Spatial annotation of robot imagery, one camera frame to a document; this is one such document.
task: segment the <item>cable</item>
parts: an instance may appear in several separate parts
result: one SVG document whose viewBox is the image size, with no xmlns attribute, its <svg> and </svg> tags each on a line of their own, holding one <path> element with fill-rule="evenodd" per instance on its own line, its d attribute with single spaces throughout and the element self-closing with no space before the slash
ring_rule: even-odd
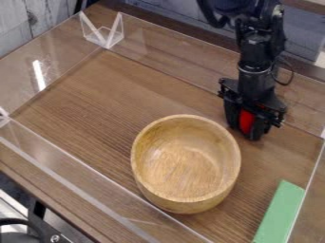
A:
<svg viewBox="0 0 325 243">
<path fill-rule="evenodd" d="M 224 28 L 230 21 L 229 17 L 222 16 L 220 19 L 217 19 L 213 14 L 213 8 L 210 7 L 209 2 L 206 0 L 197 0 L 197 3 L 210 25 L 214 28 Z"/>
<path fill-rule="evenodd" d="M 284 64 L 284 65 L 287 65 L 288 67 L 289 67 L 289 70 L 291 70 L 291 76 L 289 76 L 289 79 L 288 79 L 288 81 L 284 83 L 283 81 L 280 81 L 278 79 L 277 79 L 277 77 L 274 76 L 274 73 L 273 72 L 270 72 L 270 76 L 272 76 L 272 78 L 273 78 L 273 80 L 280 84 L 280 85 L 283 85 L 283 86 L 288 86 L 291 83 L 292 83 L 292 80 L 293 80 L 293 78 L 295 78 L 295 69 L 293 69 L 293 66 L 292 66 L 292 64 L 288 62 L 288 60 L 285 60 L 284 58 L 281 58 L 281 57 L 278 57 L 277 58 L 277 60 L 274 61 L 274 63 L 273 63 L 273 67 L 277 65 L 277 63 L 281 63 L 281 64 Z"/>
</svg>

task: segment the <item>wooden bowl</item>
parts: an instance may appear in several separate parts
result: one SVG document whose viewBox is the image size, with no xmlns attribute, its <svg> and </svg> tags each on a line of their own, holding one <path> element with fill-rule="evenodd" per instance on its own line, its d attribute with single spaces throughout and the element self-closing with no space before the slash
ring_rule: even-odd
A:
<svg viewBox="0 0 325 243">
<path fill-rule="evenodd" d="M 196 214 L 229 195 L 238 178 L 236 139 L 214 121 L 192 115 L 162 118 L 138 134 L 131 165 L 138 188 L 162 209 Z"/>
</svg>

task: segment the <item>black cable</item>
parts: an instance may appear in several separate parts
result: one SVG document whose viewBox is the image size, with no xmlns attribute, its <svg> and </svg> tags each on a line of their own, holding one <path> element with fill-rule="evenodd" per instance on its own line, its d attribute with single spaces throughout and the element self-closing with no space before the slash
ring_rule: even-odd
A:
<svg viewBox="0 0 325 243">
<path fill-rule="evenodd" d="M 208 0 L 197 0 L 197 3 L 210 25 L 216 28 L 224 28 L 230 21 L 229 17 L 222 16 L 220 19 L 216 18 L 213 8 Z"/>
<path fill-rule="evenodd" d="M 283 85 L 283 86 L 288 86 L 291 83 L 292 83 L 292 80 L 293 80 L 293 78 L 295 78 L 295 68 L 293 68 L 293 66 L 292 66 L 292 64 L 288 62 L 288 60 L 285 60 L 284 58 L 277 58 L 277 60 L 276 60 L 276 62 L 273 63 L 273 66 L 276 66 L 277 65 L 277 63 L 281 63 L 281 64 L 284 64 L 284 65 L 287 65 L 288 66 L 288 68 L 289 68 L 289 70 L 291 70 L 291 76 L 289 76 L 289 79 L 288 79 L 288 81 L 284 83 L 281 80 L 278 80 L 277 79 L 277 77 L 274 76 L 274 73 L 273 72 L 270 72 L 270 76 L 272 76 L 272 78 L 273 78 L 273 80 L 280 84 L 280 85 Z"/>
<path fill-rule="evenodd" d="M 22 219 L 22 218 L 10 217 L 10 218 L 0 219 L 0 227 L 6 226 L 6 225 L 12 225 L 12 224 L 22 224 L 22 225 L 27 225 L 28 227 L 31 227 L 35 230 L 35 232 L 38 233 L 39 242 L 46 243 L 44 232 L 42 231 L 42 229 L 38 227 L 38 225 L 35 223 L 32 223 L 31 221 Z"/>
</svg>

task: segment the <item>screw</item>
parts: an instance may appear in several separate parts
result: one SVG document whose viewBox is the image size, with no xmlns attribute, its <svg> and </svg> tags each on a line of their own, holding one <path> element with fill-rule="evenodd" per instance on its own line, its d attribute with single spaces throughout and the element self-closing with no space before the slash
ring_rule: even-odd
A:
<svg viewBox="0 0 325 243">
<path fill-rule="evenodd" d="M 52 237 L 51 237 L 51 242 L 52 243 L 56 243 L 56 242 L 59 242 L 60 241 L 60 237 L 55 234 L 55 235 L 52 235 Z"/>
</svg>

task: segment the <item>wooden table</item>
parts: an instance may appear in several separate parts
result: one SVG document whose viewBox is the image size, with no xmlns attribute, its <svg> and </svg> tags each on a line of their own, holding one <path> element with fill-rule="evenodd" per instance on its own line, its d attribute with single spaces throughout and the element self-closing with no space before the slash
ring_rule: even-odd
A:
<svg viewBox="0 0 325 243">
<path fill-rule="evenodd" d="M 97 24 L 107 23 L 115 13 L 95 5 L 89 10 L 89 16 Z M 56 28 L 56 33 L 48 33 L 63 42 L 63 47 L 70 41 L 65 34 L 67 30 L 74 31 L 74 25 L 73 20 L 67 21 Z M 153 55 L 133 55 L 138 50 L 133 45 L 117 47 L 115 53 L 95 50 L 12 114 L 22 124 L 138 195 L 130 166 L 130 151 L 138 132 L 155 119 L 185 113 L 205 116 L 226 126 L 222 100 L 208 90 L 217 88 L 218 77 L 237 76 L 234 61 L 238 58 L 234 52 L 214 46 L 206 46 L 202 51 L 198 42 L 185 36 L 177 35 L 184 43 L 181 47 L 169 45 L 167 41 L 173 42 L 176 36 L 166 35 L 166 30 L 159 28 L 145 28 L 143 31 L 146 50 Z M 158 41 L 158 35 L 163 36 L 163 41 Z M 14 65 L 12 69 L 10 66 L 11 60 L 27 58 L 38 46 L 46 46 L 46 39 L 47 35 L 42 36 L 8 57 L 8 72 L 15 70 Z M 192 53 L 188 53 L 188 45 L 194 47 Z M 77 38 L 65 53 L 73 55 L 78 46 Z M 126 51 L 131 58 L 138 58 L 138 62 L 121 55 Z M 193 53 L 197 63 L 190 61 Z M 163 68 L 167 65 L 169 74 L 150 67 Z M 176 78 L 188 75 L 190 78 L 186 82 Z M 204 88 L 188 83 L 200 81 L 202 83 L 197 85 Z M 257 142 L 246 140 L 237 131 L 230 130 L 242 154 L 238 183 L 230 196 L 204 214 L 174 215 L 214 242 L 250 242 L 281 179 L 305 188 L 312 175 L 323 144 L 319 136 L 325 112 L 324 84 L 299 76 L 292 86 L 280 88 L 278 92 L 291 104 L 288 125 L 272 129 L 270 134 Z M 31 148 L 42 154 L 42 149 L 34 145 Z M 129 232 L 123 232 L 122 237 L 123 228 L 114 224 L 94 204 L 3 144 L 0 149 L 2 171 L 93 239 L 99 242 L 142 242 Z M 87 179 L 87 175 L 70 169 L 71 164 L 56 159 L 55 155 L 47 159 L 48 163 L 52 161 L 60 167 L 56 169 L 63 174 L 75 178 L 81 188 L 102 194 L 103 202 L 113 200 L 113 195 L 94 186 L 95 181 Z"/>
<path fill-rule="evenodd" d="M 325 14 L 324 0 L 284 0 L 283 3 L 299 9 L 312 11 L 323 15 Z"/>
</svg>

